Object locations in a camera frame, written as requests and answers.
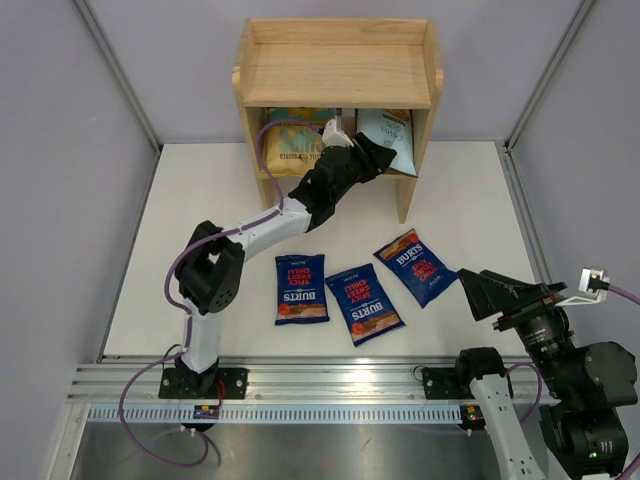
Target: yellow chip bag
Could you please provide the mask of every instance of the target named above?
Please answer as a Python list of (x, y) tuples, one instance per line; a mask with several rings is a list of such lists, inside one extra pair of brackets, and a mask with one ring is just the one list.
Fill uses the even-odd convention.
[[(271, 108), (267, 121), (305, 120), (324, 127), (335, 108)], [(303, 125), (277, 125), (267, 133), (266, 163), (274, 175), (302, 176), (311, 170), (324, 148), (322, 137)]]

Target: perforated metal strip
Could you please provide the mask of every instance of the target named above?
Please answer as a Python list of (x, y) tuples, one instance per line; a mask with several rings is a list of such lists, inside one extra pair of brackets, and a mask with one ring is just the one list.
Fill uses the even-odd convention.
[[(125, 407), (133, 423), (212, 423), (194, 419), (193, 405), (141, 404)], [(118, 405), (94, 404), (89, 422), (118, 422)], [(263, 424), (456, 424), (461, 423), (457, 405), (225, 405), (220, 423)]]

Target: white table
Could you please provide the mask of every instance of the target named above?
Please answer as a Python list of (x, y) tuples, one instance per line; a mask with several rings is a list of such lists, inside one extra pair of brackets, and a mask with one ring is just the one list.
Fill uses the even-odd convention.
[[(285, 192), (296, 181), (281, 181)], [(513, 331), (475, 322), (460, 282), (425, 309), (372, 255), (415, 228), (453, 269), (495, 270), (533, 281), (524, 242), (495, 146), (491, 142), (431, 142), (406, 225), (396, 214), (395, 182), (357, 185), (317, 230), (282, 242), (245, 265), (240, 292), (224, 311), (221, 354), (232, 356), (455, 356), (491, 345), (523, 355)], [(231, 225), (261, 210), (245, 144), (166, 145), (113, 318), (105, 355), (160, 356), (182, 340), (183, 313), (162, 293), (173, 259), (203, 220)], [(274, 325), (276, 255), (326, 255), (325, 274), (373, 263), (407, 324), (355, 348), (327, 289), (331, 321)], [(173, 284), (174, 295), (177, 286)]]

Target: snack packet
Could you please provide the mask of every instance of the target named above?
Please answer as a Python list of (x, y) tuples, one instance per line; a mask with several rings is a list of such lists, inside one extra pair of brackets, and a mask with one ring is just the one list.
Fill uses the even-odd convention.
[(458, 278), (420, 241), (413, 229), (374, 255), (400, 278), (422, 308)]
[[(337, 114), (335, 108), (270, 108), (267, 121), (305, 120), (318, 127)], [(265, 161), (276, 175), (303, 176), (320, 158), (322, 136), (303, 125), (276, 125), (267, 132)]]
[(354, 346), (405, 326), (378, 282), (372, 264), (332, 275), (326, 282), (338, 300)]
[(276, 257), (278, 314), (276, 325), (328, 322), (324, 293), (324, 255)]
[(410, 110), (359, 109), (358, 131), (364, 133), (372, 142), (396, 151), (390, 168), (416, 176)]

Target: gray floor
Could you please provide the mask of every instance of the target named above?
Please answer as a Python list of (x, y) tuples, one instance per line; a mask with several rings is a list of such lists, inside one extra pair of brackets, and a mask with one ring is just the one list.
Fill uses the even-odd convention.
[[(537, 423), (529, 426), (534, 446)], [(161, 424), (135, 425), (141, 440), (171, 429)], [(216, 425), (207, 435), (215, 453), (195, 469), (176, 469), (136, 454), (122, 427), (90, 423), (80, 447), (73, 479), (366, 479), (496, 480), (495, 455), (487, 436), (447, 435), (454, 427), (416, 425)], [(152, 450), (175, 461), (193, 461), (202, 446), (176, 433)]]

